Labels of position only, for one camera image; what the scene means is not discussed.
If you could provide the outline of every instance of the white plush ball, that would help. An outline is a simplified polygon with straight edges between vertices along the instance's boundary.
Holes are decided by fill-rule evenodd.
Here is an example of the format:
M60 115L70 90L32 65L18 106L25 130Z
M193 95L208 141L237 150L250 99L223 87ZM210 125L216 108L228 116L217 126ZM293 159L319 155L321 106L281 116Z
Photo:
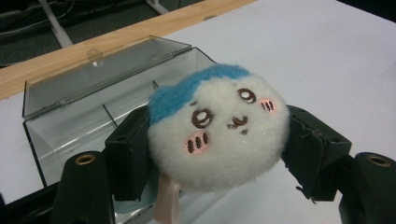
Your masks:
M209 191L240 186L269 171L288 133L282 97L248 74L200 81L186 104L151 124L148 140L162 172L184 189Z

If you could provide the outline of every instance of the white surface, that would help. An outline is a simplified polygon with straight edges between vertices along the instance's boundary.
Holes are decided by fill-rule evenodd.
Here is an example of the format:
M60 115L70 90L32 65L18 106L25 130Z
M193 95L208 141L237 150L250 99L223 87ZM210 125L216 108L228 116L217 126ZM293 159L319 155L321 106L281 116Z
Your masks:
M289 105L348 138L351 155L372 151L396 159L395 23L336 1L261 0L166 38L262 73ZM0 102L0 191L7 203L41 187L21 105L21 94ZM241 188L186 195L181 223L341 222L339 194L333 203L314 205L295 186L281 161Z

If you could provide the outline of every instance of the dark floor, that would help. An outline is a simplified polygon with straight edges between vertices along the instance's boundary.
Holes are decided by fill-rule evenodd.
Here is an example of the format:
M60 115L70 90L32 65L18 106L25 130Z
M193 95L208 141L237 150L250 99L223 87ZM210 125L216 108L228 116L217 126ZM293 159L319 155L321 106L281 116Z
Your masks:
M352 7L396 22L396 0L338 0Z
M63 0L51 2L50 5L55 16L61 17L58 21L75 44L159 16L143 0L106 1ZM199 1L161 0L160 3L172 11ZM41 7L36 7L35 2L31 5L23 11L14 10L0 15L1 67L61 48L50 24L44 21L46 16Z

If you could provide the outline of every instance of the embroidered eye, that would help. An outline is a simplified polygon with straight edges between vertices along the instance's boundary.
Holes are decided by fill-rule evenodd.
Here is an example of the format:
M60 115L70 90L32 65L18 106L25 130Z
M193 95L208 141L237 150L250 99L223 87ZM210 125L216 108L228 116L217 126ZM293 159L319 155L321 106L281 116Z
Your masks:
M191 123L199 129L209 126L212 120L213 114L209 109L197 109L192 113L191 117Z
M253 91L248 89L240 89L238 90L238 93L242 100L244 100L246 103L253 104L256 102L256 95L253 93Z

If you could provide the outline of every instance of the metal screw hole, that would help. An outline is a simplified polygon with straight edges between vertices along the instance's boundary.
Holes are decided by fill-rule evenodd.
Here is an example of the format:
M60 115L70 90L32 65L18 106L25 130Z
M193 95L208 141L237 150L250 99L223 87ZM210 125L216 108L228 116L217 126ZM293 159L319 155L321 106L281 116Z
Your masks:
M390 162L383 158L377 156L370 156L369 161L374 163L375 165L383 166L383 167L390 167Z
M82 155L76 159L76 164L77 165L86 165L86 164L93 162L94 160L95 160L95 156L93 156L92 154Z

